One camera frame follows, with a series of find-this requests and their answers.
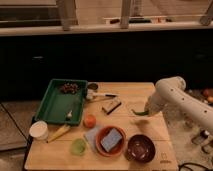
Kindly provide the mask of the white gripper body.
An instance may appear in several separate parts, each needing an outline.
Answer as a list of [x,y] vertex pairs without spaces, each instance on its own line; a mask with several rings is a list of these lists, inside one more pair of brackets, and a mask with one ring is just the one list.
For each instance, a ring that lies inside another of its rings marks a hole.
[[157,92],[154,92],[148,97],[145,110],[149,116],[154,116],[163,110],[165,104],[166,101]]

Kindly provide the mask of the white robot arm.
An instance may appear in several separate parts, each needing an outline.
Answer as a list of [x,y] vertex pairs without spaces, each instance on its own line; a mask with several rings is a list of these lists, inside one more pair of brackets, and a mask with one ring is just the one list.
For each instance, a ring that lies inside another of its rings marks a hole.
[[145,105],[149,116],[159,113],[167,103],[172,103],[213,135],[213,107],[188,95],[185,88],[186,82],[180,76],[158,80],[155,83],[155,91]]

